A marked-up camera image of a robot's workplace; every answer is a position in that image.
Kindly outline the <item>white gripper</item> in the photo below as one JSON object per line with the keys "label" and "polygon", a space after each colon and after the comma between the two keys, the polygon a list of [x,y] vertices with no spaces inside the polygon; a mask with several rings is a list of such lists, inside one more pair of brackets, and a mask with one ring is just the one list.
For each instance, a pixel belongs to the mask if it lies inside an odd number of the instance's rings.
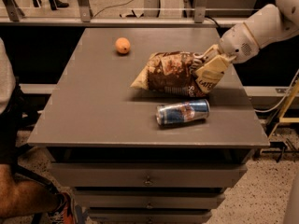
{"label": "white gripper", "polygon": [[244,63],[259,53],[259,46],[248,26],[243,22],[226,31],[220,39],[221,54],[218,44],[212,45],[202,55],[207,62],[195,72],[195,82],[202,93],[210,93],[224,76],[229,65]]}

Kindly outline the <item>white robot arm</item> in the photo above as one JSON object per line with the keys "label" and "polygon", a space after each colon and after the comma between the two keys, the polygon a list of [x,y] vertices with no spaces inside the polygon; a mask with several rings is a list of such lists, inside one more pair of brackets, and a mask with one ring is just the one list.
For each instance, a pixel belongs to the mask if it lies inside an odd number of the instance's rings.
{"label": "white robot arm", "polygon": [[299,0],[193,0],[194,21],[212,17],[215,41],[245,86],[285,86],[299,68]]}

